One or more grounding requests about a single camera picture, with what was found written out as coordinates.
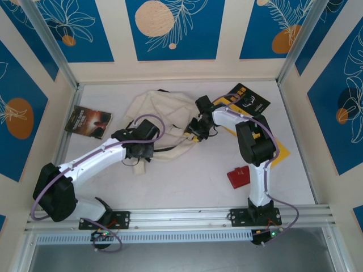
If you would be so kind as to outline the yellow paperback book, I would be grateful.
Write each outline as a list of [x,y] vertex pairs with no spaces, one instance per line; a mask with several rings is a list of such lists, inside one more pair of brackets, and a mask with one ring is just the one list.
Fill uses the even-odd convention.
[[[225,96],[225,97],[219,97],[219,98],[215,99],[215,101],[213,101],[212,103],[214,105],[217,105],[217,104],[226,104],[227,105],[227,104],[230,103],[230,100],[229,100],[229,97]],[[233,111],[238,112],[240,114],[251,116],[242,107],[238,106],[237,104],[231,105],[230,108]],[[275,159],[271,163],[271,168],[278,165],[280,162],[282,162],[284,159],[286,159],[290,155],[290,151],[279,141],[279,139],[277,137],[275,138],[275,140],[276,140],[276,142],[278,144],[278,148],[279,148],[280,152],[279,152],[279,155],[278,155],[277,159]]]

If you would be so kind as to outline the black book deer print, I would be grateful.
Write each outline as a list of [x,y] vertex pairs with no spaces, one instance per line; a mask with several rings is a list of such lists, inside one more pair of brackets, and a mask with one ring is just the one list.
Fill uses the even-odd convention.
[[238,83],[226,97],[230,108],[241,114],[256,116],[267,109],[270,102],[245,85]]

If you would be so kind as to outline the aluminium side rail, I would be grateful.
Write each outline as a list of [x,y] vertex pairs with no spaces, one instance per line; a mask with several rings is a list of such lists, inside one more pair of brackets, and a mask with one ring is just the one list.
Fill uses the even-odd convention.
[[283,88],[281,87],[281,83],[279,83],[278,80],[276,80],[276,84],[277,84],[277,87],[278,87],[278,90],[279,90],[279,93],[280,93],[280,96],[281,96],[281,99],[282,99],[282,102],[283,102],[283,105],[284,105],[288,120],[289,120],[289,123],[290,123],[290,127],[292,129],[294,140],[295,140],[296,145],[297,145],[299,156],[300,156],[300,158],[302,160],[302,164],[303,164],[303,167],[304,167],[304,170],[305,170],[306,177],[307,177],[307,179],[309,181],[309,186],[310,186],[310,190],[312,192],[313,198],[314,198],[314,202],[316,204],[320,204],[320,197],[319,197],[317,188],[316,188],[316,186],[314,184],[314,175],[311,172],[311,169],[310,169],[308,161],[307,161],[307,157],[306,157],[306,155],[305,155],[305,153],[303,151],[303,145],[302,145],[301,139],[300,139],[299,134],[298,134],[298,126],[297,126],[297,123],[296,123],[295,118],[293,116],[293,112],[292,112],[292,110],[290,108],[290,105],[289,105],[288,100],[286,98],[285,92],[283,91]]

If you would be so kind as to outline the cream canvas backpack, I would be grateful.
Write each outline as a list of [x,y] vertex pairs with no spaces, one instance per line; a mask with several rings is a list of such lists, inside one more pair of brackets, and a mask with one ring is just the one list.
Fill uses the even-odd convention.
[[144,114],[159,117],[165,124],[163,137],[154,143],[153,160],[169,162],[189,151],[196,142],[184,131],[199,111],[194,100],[181,92],[148,91],[136,96],[121,121],[121,127],[134,126]]

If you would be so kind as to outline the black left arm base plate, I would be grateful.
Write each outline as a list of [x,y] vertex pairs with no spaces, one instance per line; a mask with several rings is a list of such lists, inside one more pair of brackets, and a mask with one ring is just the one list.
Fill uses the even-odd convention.
[[[130,223],[129,211],[112,211],[106,212],[97,223],[107,227],[110,230],[127,230]],[[99,227],[89,221],[81,219],[79,221],[79,230],[96,230]]]

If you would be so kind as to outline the red leather pencil case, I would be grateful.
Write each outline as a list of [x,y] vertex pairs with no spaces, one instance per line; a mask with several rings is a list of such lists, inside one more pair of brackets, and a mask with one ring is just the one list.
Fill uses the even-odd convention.
[[250,184],[250,169],[249,166],[235,168],[227,173],[227,177],[234,189],[238,189]]

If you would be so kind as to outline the dark paperback book orange glow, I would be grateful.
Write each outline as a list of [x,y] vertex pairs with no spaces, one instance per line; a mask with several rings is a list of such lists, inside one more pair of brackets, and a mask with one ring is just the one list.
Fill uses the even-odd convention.
[[111,113],[77,105],[74,106],[65,125],[65,131],[95,139],[102,139],[111,119]]

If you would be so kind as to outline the aluminium frame post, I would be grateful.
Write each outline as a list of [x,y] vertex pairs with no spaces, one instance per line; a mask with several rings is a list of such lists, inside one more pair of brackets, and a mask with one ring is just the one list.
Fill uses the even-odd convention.
[[317,24],[323,10],[325,9],[328,0],[314,0],[311,10],[307,14],[307,17],[292,45],[282,68],[276,78],[277,86],[281,87],[282,83],[289,74],[289,71],[294,66],[297,57],[300,55],[306,41],[310,37],[315,25]]
[[79,82],[35,3],[33,0],[19,0],[19,3],[66,81],[73,90],[77,91]]

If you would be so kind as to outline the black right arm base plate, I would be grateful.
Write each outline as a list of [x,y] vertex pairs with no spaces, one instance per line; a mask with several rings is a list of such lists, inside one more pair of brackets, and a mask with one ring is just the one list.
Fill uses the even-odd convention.
[[251,213],[248,209],[231,209],[230,219],[233,227],[258,227],[273,224],[282,225],[282,217],[278,208],[262,213]]

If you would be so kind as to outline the aluminium mounting rail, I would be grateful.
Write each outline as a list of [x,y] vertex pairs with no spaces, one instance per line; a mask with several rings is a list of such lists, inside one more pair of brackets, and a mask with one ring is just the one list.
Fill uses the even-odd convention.
[[[298,205],[299,217],[293,208],[278,206],[282,228],[334,227],[335,219],[329,205]],[[194,231],[232,229],[229,207],[190,209],[130,209],[127,231]],[[25,233],[63,233],[77,231],[79,220],[55,223],[51,219],[28,219]]]

